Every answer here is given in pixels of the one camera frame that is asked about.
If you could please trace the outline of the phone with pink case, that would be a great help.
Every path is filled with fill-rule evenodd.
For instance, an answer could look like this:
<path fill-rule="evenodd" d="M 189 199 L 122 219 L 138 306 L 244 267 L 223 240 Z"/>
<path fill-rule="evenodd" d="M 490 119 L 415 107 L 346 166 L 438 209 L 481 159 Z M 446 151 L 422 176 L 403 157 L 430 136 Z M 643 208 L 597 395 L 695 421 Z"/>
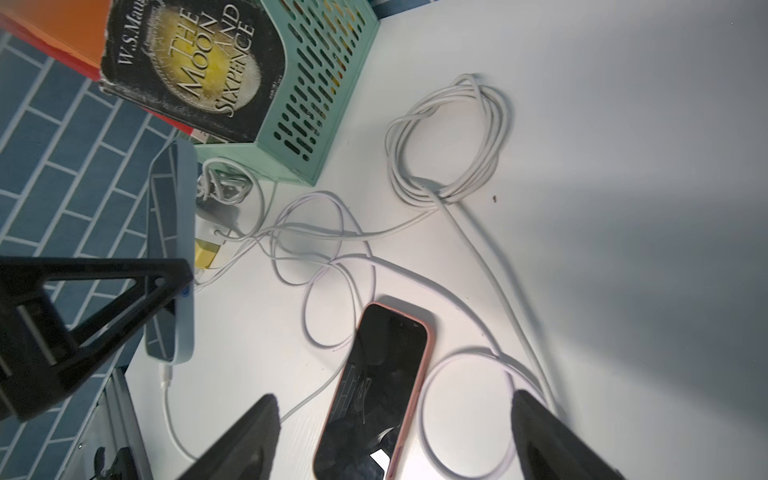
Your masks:
<path fill-rule="evenodd" d="M 313 458 L 316 479 L 396 477 L 434 343 L 428 322 L 365 307 Z"/>

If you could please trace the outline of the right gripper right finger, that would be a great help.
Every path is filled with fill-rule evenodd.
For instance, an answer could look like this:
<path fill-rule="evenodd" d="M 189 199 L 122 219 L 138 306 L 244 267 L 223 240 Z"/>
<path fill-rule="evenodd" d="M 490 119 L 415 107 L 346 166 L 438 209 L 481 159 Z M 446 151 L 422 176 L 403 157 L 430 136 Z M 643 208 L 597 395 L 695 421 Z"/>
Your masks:
<path fill-rule="evenodd" d="M 513 395 L 511 426 L 525 480 L 624 479 L 526 390 Z"/>

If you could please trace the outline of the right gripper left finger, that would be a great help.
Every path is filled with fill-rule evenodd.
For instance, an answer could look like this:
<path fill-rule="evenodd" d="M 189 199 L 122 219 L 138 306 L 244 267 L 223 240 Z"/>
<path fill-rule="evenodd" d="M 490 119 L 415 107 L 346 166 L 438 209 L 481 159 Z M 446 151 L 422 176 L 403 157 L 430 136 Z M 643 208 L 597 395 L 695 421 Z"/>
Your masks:
<path fill-rule="evenodd" d="M 277 398 L 262 396 L 180 479 L 267 480 L 280 434 Z"/>

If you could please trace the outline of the phone with light blue case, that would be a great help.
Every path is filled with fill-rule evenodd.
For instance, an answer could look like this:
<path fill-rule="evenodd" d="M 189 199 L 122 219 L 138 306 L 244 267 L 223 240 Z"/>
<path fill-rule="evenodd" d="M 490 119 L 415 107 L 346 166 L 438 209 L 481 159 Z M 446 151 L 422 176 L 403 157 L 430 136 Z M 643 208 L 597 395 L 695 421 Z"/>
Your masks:
<path fill-rule="evenodd" d="M 147 183 L 146 257 L 185 260 L 195 270 L 198 161 L 193 145 L 174 140 L 152 161 Z M 149 356 L 170 365 L 194 351 L 194 284 L 185 286 L 145 326 Z"/>

